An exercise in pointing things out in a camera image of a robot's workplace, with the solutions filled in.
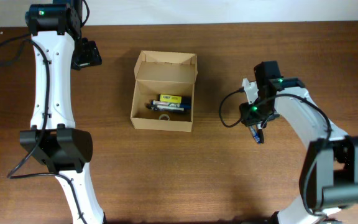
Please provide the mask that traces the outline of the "blue ballpoint pen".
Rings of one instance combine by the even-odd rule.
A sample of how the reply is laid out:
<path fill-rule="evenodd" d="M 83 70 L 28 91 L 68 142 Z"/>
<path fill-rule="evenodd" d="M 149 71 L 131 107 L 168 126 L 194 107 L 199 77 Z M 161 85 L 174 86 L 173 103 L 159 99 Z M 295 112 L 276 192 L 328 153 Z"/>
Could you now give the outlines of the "blue ballpoint pen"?
<path fill-rule="evenodd" d="M 257 144 L 260 144 L 260 138 L 259 138 L 259 135 L 258 135 L 258 132 L 255 128 L 253 128 L 252 126 L 249 127 L 249 130 L 251 132 L 251 135 L 254 139 L 254 141 L 257 143 Z"/>

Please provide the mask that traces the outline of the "blue whiteboard marker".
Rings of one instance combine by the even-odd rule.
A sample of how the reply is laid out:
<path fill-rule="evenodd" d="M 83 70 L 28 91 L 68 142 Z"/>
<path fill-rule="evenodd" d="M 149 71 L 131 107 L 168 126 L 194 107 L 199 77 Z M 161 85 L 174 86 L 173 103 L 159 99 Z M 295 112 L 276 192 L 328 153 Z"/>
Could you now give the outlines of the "blue whiteboard marker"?
<path fill-rule="evenodd" d="M 151 104 L 152 105 L 160 105 L 160 106 L 171 106 L 171 107 L 177 107 L 177 108 L 184 108 L 186 110 L 191 109 L 191 105 L 184 105 L 184 104 L 180 104 L 180 103 L 170 103 L 170 102 L 157 101 L 157 100 L 152 100 Z"/>

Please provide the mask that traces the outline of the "cardboard box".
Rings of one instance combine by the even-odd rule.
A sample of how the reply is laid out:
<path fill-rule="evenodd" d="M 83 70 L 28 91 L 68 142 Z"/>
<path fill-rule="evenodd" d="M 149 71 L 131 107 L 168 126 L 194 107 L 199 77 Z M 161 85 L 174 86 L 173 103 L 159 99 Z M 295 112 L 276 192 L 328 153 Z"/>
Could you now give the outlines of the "cardboard box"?
<path fill-rule="evenodd" d="M 190 132 L 193 127 L 197 55 L 178 52 L 141 51 L 134 67 L 135 87 L 131 121 L 136 129 Z M 191 109 L 185 113 L 154 111 L 146 104 L 159 95 L 190 96 Z M 159 120 L 168 114 L 170 121 Z"/>

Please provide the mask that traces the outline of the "black whiteboard marker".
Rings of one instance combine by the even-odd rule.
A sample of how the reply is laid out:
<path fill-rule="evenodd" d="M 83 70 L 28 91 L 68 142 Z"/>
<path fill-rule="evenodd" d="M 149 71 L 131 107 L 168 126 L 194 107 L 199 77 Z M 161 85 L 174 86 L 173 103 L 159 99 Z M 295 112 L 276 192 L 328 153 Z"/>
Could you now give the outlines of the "black whiteboard marker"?
<path fill-rule="evenodd" d="M 169 111 L 169 112 L 173 112 L 173 113 L 185 113 L 186 112 L 186 110 L 184 108 L 164 106 L 164 105 L 146 104 L 145 107 L 147 109 L 154 110 L 154 111 Z"/>

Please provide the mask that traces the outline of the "yellow highlighter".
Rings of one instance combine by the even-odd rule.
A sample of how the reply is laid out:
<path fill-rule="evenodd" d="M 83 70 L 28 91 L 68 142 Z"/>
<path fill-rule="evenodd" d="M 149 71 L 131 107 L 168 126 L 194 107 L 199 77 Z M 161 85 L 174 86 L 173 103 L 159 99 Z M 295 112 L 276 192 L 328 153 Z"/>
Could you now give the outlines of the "yellow highlighter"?
<path fill-rule="evenodd" d="M 192 98 L 190 96 L 176 96 L 176 95 L 165 95 L 160 94 L 159 100 L 167 103 L 176 103 L 183 105 L 190 105 L 192 102 Z"/>

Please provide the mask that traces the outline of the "yellow tape roll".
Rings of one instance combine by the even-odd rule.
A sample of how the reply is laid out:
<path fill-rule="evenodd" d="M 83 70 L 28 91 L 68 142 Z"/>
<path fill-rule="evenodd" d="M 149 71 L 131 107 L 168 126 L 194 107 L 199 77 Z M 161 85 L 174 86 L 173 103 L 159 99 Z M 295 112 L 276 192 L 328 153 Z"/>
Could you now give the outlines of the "yellow tape roll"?
<path fill-rule="evenodd" d="M 170 117 L 168 114 L 161 114 L 158 119 L 163 121 L 170 121 Z"/>

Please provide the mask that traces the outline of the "black permanent marker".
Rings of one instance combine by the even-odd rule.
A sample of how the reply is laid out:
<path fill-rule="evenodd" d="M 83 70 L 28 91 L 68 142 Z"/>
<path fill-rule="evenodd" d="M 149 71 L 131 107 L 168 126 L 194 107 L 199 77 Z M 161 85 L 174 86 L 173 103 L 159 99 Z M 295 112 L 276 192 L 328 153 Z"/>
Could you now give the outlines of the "black permanent marker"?
<path fill-rule="evenodd" d="M 264 134 L 263 134 L 263 129 L 262 128 L 258 128 L 257 129 L 257 134 L 259 137 L 259 143 L 263 144 L 264 143 Z"/>

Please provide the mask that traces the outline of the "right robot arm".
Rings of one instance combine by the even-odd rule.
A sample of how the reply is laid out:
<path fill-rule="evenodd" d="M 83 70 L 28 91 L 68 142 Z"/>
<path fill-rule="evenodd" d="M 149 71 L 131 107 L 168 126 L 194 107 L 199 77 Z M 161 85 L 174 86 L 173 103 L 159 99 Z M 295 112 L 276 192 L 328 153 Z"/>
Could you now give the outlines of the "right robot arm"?
<path fill-rule="evenodd" d="M 267 223 L 328 223 L 328 216 L 358 204 L 358 136 L 336 126 L 299 78 L 281 75 L 276 61 L 261 62 L 254 74 L 255 81 L 242 84 L 241 123 L 263 142 L 267 123 L 284 118 L 306 148 L 299 196 Z"/>

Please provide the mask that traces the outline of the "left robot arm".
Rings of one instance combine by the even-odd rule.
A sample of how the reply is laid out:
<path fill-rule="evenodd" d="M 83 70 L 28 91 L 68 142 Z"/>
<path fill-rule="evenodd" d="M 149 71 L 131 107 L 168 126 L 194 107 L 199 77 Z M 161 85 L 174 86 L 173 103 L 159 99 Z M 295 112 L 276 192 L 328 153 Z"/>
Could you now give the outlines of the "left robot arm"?
<path fill-rule="evenodd" d="M 20 144 L 58 180 L 73 223 L 105 223 L 90 175 L 92 137 L 76 129 L 71 107 L 71 70 L 101 64 L 95 42 L 81 33 L 87 7 L 84 1 L 54 1 L 26 12 L 35 54 L 35 105 Z"/>

